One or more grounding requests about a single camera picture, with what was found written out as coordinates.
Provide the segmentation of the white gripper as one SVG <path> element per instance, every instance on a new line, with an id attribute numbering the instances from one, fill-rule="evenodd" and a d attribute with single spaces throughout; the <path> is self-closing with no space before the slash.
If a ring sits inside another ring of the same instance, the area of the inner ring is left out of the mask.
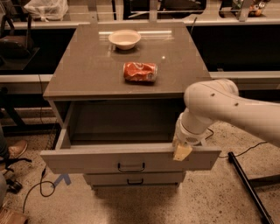
<path id="1" fill-rule="evenodd" d="M 181 113 L 176 121 L 172 146 L 175 147 L 173 159 L 183 161 L 196 145 L 205 137 L 206 125 L 190 113 Z"/>

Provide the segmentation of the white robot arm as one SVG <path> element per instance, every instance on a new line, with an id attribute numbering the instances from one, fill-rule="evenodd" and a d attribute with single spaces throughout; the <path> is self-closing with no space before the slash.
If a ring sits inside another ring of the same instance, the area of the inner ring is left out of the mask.
<path id="1" fill-rule="evenodd" d="M 196 82 L 184 93 L 185 111 L 176 121 L 173 158 L 182 161 L 205 137 L 213 123 L 223 121 L 276 147 L 280 146 L 280 104 L 239 96 L 228 79 Z"/>

